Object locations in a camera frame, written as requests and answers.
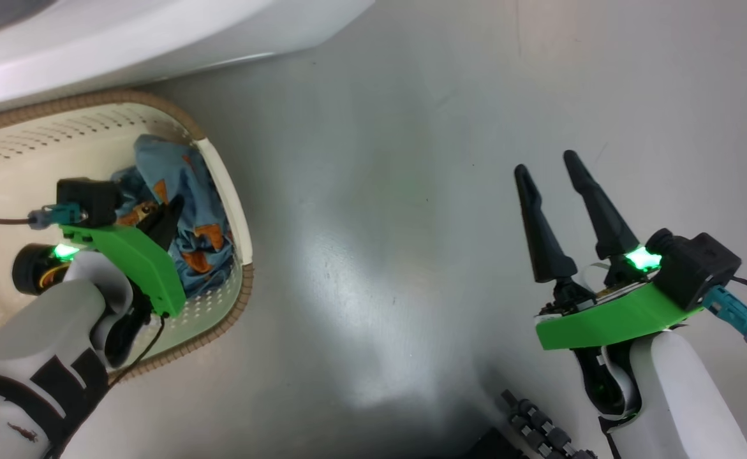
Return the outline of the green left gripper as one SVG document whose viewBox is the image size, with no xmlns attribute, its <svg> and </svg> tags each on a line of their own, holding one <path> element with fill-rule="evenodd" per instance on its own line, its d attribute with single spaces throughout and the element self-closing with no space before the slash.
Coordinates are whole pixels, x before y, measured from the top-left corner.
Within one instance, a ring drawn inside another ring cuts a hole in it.
<svg viewBox="0 0 747 459">
<path fill-rule="evenodd" d="M 186 292 L 168 251 L 177 238 L 185 203 L 178 195 L 159 207 L 139 207 L 136 226 L 59 229 L 64 238 L 96 249 L 126 274 L 149 297 L 154 313 L 175 317 L 186 304 Z"/>
</svg>

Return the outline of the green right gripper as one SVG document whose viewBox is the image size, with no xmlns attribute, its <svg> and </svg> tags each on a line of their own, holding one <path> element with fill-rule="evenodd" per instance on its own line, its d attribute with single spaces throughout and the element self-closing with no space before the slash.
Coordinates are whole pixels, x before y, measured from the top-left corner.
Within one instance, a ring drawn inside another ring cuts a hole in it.
<svg viewBox="0 0 747 459">
<path fill-rule="evenodd" d="M 537 316 L 535 330 L 542 348 L 557 351 L 616 345 L 667 330 L 702 311 L 700 304 L 683 310 L 650 281 L 658 271 L 661 256 L 639 247 L 639 239 L 577 152 L 566 150 L 563 160 L 575 192 L 585 203 L 597 238 L 598 259 L 609 262 L 603 283 L 631 285 L 607 289 L 596 305 L 568 316 Z M 594 293 L 572 278 L 577 273 L 575 262 L 563 252 L 549 226 L 542 197 L 527 166 L 514 168 L 514 180 L 535 282 L 555 282 L 554 305 L 594 304 Z M 647 282 L 639 282 L 640 273 L 646 274 Z"/>
</svg>

